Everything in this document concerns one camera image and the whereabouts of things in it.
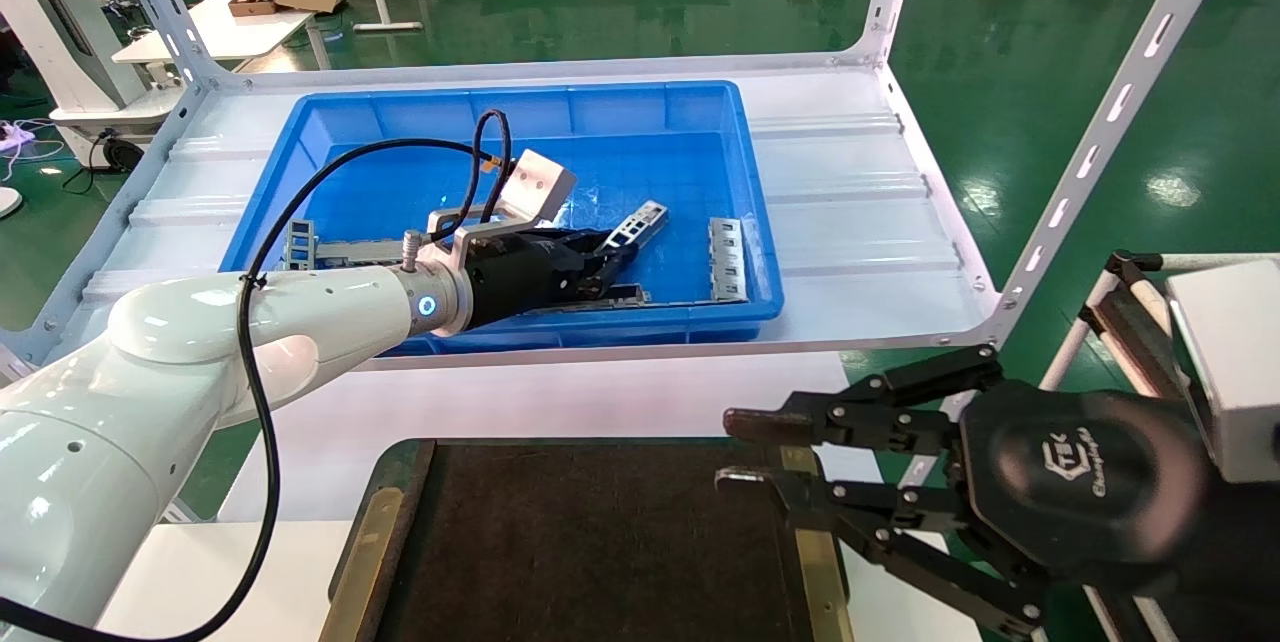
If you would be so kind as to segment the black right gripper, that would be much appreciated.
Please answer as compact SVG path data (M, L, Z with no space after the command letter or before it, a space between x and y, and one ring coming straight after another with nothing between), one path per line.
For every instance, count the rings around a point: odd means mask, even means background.
M1092 586L1175 578L1219 483L1193 419L1172 402L1134 393L1050 393L1001 381L997 352L983 343L872 373L838 393L791 393L777 411L723 414L728 436L771 446L937 455L960 436L972 506L951 489L899 490L758 466L719 469L716 490L772 503L791 527L831 533L1009 641L1030 641L1042 628L1048 573ZM984 393L959 423L923 408L972 391Z

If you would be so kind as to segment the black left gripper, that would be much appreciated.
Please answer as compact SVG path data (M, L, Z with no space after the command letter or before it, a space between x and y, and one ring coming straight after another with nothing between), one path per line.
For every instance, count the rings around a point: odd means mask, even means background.
M466 329L554 304L598 303L641 249L600 229L534 228L479 240L463 263L472 301Z

